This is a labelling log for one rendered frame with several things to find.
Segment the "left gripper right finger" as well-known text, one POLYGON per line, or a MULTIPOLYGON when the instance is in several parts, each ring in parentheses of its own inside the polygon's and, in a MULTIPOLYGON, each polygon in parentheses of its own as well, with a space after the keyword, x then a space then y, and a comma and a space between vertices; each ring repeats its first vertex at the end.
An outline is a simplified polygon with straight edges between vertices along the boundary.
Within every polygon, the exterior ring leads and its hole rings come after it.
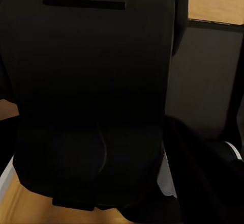
POLYGON ((177 197, 164 196, 178 199, 183 223, 244 224, 244 176, 230 165, 235 163, 228 163, 183 122, 166 115, 162 140, 177 197))

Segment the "digital camera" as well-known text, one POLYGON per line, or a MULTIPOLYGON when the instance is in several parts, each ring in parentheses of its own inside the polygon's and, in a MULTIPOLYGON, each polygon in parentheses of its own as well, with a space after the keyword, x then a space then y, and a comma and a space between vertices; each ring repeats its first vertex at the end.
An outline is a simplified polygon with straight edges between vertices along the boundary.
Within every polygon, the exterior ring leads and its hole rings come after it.
POLYGON ((52 204, 93 211, 154 193, 171 58, 189 0, 0 0, 0 100, 13 166, 52 204))

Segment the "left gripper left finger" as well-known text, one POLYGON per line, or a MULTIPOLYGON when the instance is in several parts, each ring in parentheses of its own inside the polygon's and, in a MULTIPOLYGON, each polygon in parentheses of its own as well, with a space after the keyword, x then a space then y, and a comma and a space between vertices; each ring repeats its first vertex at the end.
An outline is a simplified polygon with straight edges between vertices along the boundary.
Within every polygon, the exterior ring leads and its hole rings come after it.
POLYGON ((14 156, 20 116, 0 120, 0 176, 14 156))

